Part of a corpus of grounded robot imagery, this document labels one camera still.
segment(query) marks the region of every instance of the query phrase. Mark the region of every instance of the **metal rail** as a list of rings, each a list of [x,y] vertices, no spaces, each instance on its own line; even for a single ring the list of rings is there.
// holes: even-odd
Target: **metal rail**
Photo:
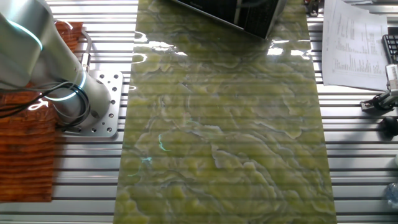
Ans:
[[[123,143],[127,93],[131,72],[138,0],[51,0],[56,19],[82,21],[93,39],[91,69],[120,70],[124,76],[119,136],[112,141],[87,144],[66,139],[57,146],[52,203],[1,203],[0,223],[111,223]],[[372,13],[388,14],[398,22],[398,6],[370,6]],[[396,223],[398,212],[383,199],[387,184],[398,182],[393,160],[398,138],[383,141],[378,122],[359,102],[377,92],[340,86],[323,86],[323,14],[308,18],[315,77],[331,169],[338,223]],[[81,41],[80,49],[86,47]]]

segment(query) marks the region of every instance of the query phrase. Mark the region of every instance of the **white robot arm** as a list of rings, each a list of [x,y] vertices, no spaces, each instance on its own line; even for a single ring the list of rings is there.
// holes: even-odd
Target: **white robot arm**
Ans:
[[[0,89],[71,82],[90,102],[79,129],[108,115],[113,99],[107,87],[88,74],[87,63],[83,66],[62,40],[44,0],[1,0],[0,33]],[[83,105],[74,89],[60,88],[46,96],[65,123],[81,116]]]

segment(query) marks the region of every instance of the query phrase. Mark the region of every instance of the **mounting plate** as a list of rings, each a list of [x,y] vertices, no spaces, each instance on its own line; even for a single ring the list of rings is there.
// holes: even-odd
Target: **mounting plate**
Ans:
[[[118,131],[120,100],[123,87],[123,74],[115,71],[92,70],[90,76],[103,83],[111,95],[109,109],[95,124],[86,127],[72,127],[62,130],[62,137],[111,138]]]

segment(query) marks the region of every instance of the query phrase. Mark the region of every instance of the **keyboard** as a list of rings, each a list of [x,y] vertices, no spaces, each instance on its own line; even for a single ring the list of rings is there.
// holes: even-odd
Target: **keyboard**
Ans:
[[[389,64],[398,64],[398,35],[384,35],[382,41]]]

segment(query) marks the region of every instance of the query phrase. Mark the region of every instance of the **green marble tile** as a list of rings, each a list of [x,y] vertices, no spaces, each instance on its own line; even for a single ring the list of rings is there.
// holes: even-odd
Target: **green marble tile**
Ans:
[[[301,2],[263,41],[139,1],[116,224],[336,223]]]

